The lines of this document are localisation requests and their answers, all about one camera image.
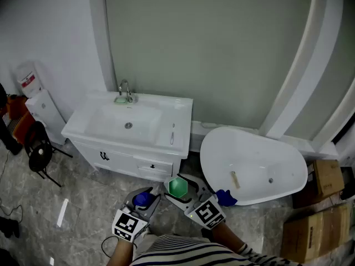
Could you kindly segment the black floor object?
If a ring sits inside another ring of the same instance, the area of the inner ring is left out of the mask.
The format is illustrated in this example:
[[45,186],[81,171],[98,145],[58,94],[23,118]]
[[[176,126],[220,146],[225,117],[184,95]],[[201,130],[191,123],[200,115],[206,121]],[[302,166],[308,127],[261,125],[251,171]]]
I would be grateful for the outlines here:
[[19,223],[16,220],[0,217],[0,231],[6,238],[19,238]]

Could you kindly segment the orange box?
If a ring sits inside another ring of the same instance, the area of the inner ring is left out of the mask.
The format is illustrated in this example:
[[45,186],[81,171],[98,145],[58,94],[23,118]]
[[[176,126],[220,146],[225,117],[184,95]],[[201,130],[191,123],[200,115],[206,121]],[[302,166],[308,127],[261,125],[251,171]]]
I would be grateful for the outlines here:
[[30,126],[35,122],[34,117],[26,107],[26,96],[8,95],[7,97],[7,115],[9,132],[15,140],[24,145],[26,134]]

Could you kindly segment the green hexagonal cup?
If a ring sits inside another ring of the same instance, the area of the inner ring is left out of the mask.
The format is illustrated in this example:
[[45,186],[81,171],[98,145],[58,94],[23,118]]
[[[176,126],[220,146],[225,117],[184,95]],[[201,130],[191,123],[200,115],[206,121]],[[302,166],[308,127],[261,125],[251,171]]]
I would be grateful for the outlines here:
[[184,197],[188,193],[188,182],[177,176],[169,181],[168,193],[176,198]]

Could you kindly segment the small cardboard box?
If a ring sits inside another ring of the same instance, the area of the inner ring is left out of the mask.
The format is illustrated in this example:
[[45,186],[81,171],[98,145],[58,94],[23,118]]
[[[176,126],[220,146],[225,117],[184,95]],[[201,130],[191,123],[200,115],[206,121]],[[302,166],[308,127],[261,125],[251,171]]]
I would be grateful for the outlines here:
[[316,160],[313,167],[319,198],[327,198],[344,189],[342,171],[337,160]]

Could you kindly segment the white bathtub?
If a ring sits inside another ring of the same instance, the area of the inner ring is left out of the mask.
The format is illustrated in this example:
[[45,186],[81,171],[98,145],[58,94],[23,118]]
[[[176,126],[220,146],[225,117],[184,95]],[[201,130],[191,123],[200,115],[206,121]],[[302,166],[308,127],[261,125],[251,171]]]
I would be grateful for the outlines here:
[[238,206],[289,196],[302,190],[308,177],[306,162],[292,145],[232,127],[213,129],[204,137],[200,164],[212,190],[230,190]]

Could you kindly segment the large cardboard box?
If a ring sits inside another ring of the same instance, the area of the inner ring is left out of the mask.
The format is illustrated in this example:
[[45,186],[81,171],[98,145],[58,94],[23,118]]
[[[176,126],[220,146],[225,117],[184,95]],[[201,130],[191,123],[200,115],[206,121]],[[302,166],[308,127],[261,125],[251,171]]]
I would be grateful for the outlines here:
[[286,222],[280,255],[306,263],[336,249],[349,239],[351,208],[342,204]]

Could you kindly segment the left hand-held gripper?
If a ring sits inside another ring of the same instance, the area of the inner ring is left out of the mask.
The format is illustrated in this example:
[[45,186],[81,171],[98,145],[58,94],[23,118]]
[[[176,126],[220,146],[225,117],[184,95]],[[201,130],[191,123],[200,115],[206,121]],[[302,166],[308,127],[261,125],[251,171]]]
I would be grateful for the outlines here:
[[150,192],[152,187],[145,187],[130,192],[121,208],[117,210],[112,223],[112,234],[127,242],[133,242],[146,230],[149,225],[149,219],[156,210],[161,195],[153,196],[150,205],[136,206],[133,204],[133,198],[141,192]]

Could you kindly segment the blue cloth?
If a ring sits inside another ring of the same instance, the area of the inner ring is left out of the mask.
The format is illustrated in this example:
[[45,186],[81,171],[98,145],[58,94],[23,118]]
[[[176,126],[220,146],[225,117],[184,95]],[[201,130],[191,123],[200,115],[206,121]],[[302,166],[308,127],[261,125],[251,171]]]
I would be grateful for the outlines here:
[[218,190],[216,195],[219,205],[223,207],[234,206],[237,203],[237,199],[231,196],[230,190]]

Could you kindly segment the person's left forearm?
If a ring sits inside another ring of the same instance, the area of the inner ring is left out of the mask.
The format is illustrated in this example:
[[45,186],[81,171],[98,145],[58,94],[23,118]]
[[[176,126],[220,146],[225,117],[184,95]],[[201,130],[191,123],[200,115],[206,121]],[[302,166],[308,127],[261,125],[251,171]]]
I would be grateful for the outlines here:
[[133,251],[133,243],[119,239],[106,266],[130,266],[133,261]]

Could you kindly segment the person's striped shirt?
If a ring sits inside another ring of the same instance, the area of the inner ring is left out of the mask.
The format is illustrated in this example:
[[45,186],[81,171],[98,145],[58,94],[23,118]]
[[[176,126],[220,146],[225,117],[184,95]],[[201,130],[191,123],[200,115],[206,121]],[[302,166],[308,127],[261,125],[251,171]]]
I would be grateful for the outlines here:
[[256,253],[246,243],[237,251],[214,242],[166,234],[138,254],[130,266],[303,266]]

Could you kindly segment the person's right forearm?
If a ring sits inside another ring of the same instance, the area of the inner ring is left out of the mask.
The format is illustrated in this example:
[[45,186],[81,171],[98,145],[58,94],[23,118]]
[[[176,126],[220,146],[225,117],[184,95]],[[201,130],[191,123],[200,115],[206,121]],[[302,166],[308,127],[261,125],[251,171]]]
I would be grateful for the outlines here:
[[216,243],[223,245],[234,253],[239,253],[240,249],[245,245],[245,242],[243,242],[225,222],[219,223],[211,231]]

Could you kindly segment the black round floor fan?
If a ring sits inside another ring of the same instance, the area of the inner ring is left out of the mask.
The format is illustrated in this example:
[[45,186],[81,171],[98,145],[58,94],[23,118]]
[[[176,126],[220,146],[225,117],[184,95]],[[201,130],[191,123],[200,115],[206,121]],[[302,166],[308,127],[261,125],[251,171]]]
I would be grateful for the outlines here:
[[41,174],[42,172],[48,179],[61,188],[61,185],[48,175],[47,166],[56,151],[70,158],[73,158],[73,156],[52,145],[46,129],[40,121],[35,121],[29,127],[24,138],[24,148],[29,157],[28,164],[30,170],[44,179],[44,176]]

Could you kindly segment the small blue object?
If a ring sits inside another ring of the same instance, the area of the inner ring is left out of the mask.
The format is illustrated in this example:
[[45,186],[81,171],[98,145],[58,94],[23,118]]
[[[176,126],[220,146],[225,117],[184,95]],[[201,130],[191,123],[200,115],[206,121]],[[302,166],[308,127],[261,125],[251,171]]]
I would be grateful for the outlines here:
[[150,192],[141,192],[133,198],[133,205],[138,207],[150,207],[155,201],[155,196]]

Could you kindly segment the white water dispenser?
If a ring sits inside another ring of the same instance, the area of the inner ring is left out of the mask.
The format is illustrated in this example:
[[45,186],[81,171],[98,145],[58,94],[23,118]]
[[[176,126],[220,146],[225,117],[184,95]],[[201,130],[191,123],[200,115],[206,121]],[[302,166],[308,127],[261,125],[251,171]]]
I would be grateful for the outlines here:
[[46,90],[36,71],[34,63],[20,64],[15,74],[23,94],[28,98],[25,105],[36,121],[40,121],[51,142],[64,145],[66,138],[62,135],[65,121],[55,106],[48,90]]

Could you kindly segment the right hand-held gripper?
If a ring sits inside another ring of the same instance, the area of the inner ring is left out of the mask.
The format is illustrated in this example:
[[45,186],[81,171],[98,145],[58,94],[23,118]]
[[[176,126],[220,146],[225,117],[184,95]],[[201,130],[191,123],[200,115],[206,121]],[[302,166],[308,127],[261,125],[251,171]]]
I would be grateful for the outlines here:
[[205,229],[212,230],[225,220],[226,215],[219,206],[216,196],[209,191],[201,178],[185,173],[178,173],[178,176],[184,179],[195,192],[188,192],[184,198],[164,193],[168,201],[183,210],[185,216]]

